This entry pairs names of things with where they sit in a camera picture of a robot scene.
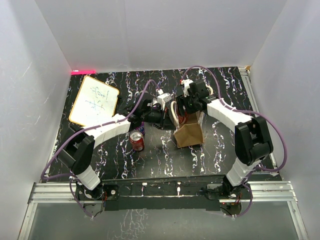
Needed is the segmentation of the brown canvas tote bag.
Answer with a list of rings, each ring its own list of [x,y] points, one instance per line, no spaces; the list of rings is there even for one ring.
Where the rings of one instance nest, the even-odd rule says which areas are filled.
[[[205,83],[200,85],[192,83],[188,92],[190,96],[195,94],[207,94],[207,97],[209,97],[210,94],[213,93],[213,89]],[[188,120],[184,125],[179,125],[178,115],[178,106],[175,97],[175,99],[170,103],[169,116],[175,128],[173,135],[176,140],[177,147],[184,148],[203,144],[205,142],[202,130],[204,110],[187,114]]]

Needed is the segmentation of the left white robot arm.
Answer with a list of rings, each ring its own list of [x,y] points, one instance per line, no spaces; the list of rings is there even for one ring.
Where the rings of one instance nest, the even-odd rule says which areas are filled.
[[[77,125],[68,129],[68,138],[60,147],[57,159],[81,183],[88,198],[101,198],[104,189],[101,179],[91,166],[94,149],[118,135],[136,131],[142,123],[150,123],[159,130],[176,128],[166,101],[143,96],[134,106],[113,116],[109,124],[89,130]]]

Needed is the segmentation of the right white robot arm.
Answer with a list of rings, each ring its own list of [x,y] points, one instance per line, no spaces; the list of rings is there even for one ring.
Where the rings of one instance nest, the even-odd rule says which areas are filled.
[[[215,193],[233,199],[240,194],[242,184],[258,164],[273,152],[274,147],[266,120],[239,112],[222,98],[210,92],[202,80],[181,80],[182,93],[176,99],[180,116],[205,113],[217,119],[234,133],[236,159],[223,177]]]

